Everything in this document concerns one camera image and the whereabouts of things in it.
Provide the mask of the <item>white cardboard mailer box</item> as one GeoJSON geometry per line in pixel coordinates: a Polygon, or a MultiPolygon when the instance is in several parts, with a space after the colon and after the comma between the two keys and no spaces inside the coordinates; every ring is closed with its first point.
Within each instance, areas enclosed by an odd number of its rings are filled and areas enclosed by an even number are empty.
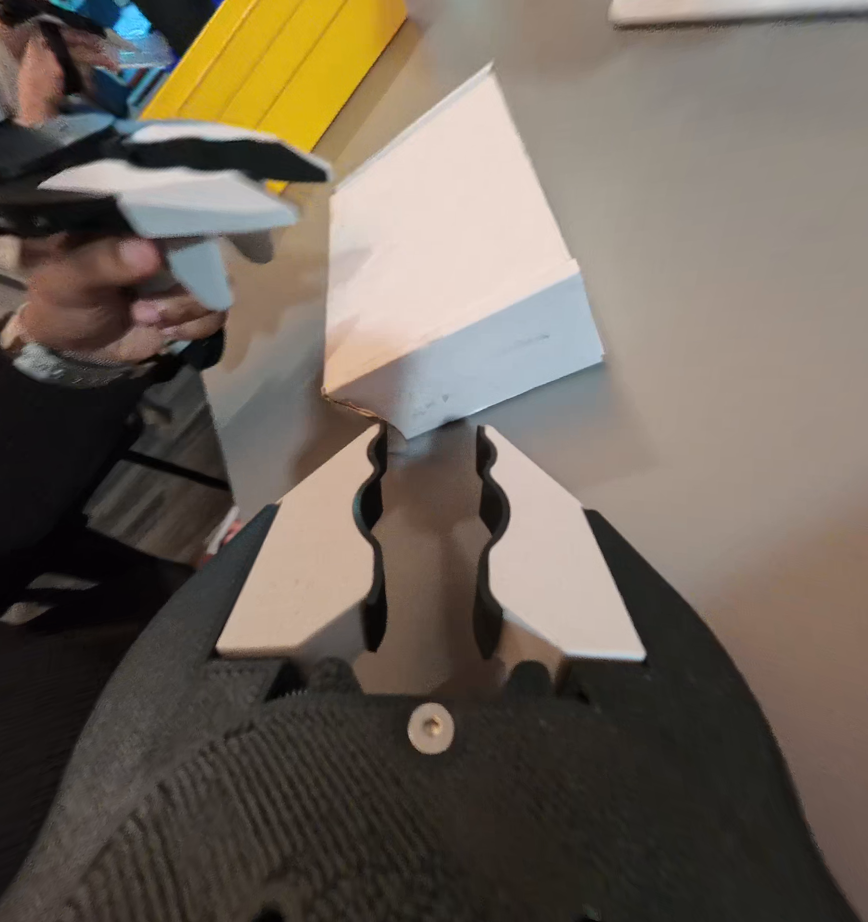
{"type": "Polygon", "coordinates": [[[488,63],[329,201],[322,394],[406,441],[604,361],[488,63]]]}

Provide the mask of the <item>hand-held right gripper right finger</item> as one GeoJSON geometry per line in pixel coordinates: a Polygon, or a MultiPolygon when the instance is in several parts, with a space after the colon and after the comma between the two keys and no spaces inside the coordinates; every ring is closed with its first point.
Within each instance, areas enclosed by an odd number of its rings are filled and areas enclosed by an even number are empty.
{"type": "Polygon", "coordinates": [[[478,515],[474,639],[497,663],[642,663],[645,646],[587,511],[491,425],[475,435],[478,515]]]}

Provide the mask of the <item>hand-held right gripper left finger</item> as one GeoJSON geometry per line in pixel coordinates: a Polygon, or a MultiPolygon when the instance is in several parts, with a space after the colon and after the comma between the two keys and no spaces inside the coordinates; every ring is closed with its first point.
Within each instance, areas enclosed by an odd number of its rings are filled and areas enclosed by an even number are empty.
{"type": "Polygon", "coordinates": [[[221,657],[359,657],[387,628],[388,430],[377,423],[288,491],[233,605],[221,657]]]}

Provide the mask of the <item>yellow plastic bin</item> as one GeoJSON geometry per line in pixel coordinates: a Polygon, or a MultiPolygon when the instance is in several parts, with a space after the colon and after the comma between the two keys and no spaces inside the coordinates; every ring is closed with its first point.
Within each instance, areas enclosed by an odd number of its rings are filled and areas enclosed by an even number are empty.
{"type": "Polygon", "coordinates": [[[319,143],[407,18],[402,1],[226,1],[145,105],[319,143]]]}

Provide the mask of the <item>person's left hand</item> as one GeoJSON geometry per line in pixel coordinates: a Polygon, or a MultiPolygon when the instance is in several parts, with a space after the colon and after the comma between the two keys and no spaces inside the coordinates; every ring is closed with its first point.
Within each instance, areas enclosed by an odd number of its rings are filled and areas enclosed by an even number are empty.
{"type": "Polygon", "coordinates": [[[159,246],[141,238],[55,243],[30,276],[17,315],[25,343],[90,363],[139,364],[178,341],[205,340],[225,324],[174,285],[140,294],[163,268],[159,246]]]}

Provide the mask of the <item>person's dark sweater torso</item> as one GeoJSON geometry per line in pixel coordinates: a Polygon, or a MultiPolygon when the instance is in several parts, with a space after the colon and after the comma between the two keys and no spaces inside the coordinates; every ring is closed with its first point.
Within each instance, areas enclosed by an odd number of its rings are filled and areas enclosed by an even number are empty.
{"type": "Polygon", "coordinates": [[[86,720],[141,622],[0,621],[0,897],[46,820],[86,720]]]}

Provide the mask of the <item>grey desk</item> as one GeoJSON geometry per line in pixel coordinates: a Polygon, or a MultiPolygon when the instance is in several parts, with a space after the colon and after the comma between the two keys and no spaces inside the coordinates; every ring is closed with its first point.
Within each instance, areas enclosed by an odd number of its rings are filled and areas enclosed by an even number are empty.
{"type": "Polygon", "coordinates": [[[487,63],[605,363],[408,444],[383,479],[371,694],[486,697],[475,427],[704,617],[868,920],[868,19],[619,30],[607,2],[408,2],[324,135],[347,176],[487,63]]]}

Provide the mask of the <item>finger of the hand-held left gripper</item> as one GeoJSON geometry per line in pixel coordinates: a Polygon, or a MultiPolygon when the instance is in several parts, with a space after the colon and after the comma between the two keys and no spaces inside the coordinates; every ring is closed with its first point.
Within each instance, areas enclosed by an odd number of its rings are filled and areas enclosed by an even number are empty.
{"type": "Polygon", "coordinates": [[[119,148],[126,160],[148,169],[236,170],[260,182],[331,179],[328,163],[278,136],[218,122],[135,122],[119,148]]]}
{"type": "Polygon", "coordinates": [[[237,170],[146,169],[102,159],[63,170],[39,187],[113,196],[136,235],[161,243],[173,280],[215,312],[233,302],[220,242],[228,239],[250,262],[266,264],[273,259],[273,230],[298,221],[293,206],[237,170]]]}

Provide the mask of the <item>silver wristwatch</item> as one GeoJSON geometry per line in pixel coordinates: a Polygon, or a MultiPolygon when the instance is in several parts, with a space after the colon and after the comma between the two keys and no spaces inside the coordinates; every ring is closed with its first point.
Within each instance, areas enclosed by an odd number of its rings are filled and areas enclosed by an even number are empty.
{"type": "Polygon", "coordinates": [[[71,353],[54,352],[36,342],[7,348],[13,368],[21,375],[48,386],[76,390],[98,389],[145,374],[143,364],[98,363],[71,353]]]}

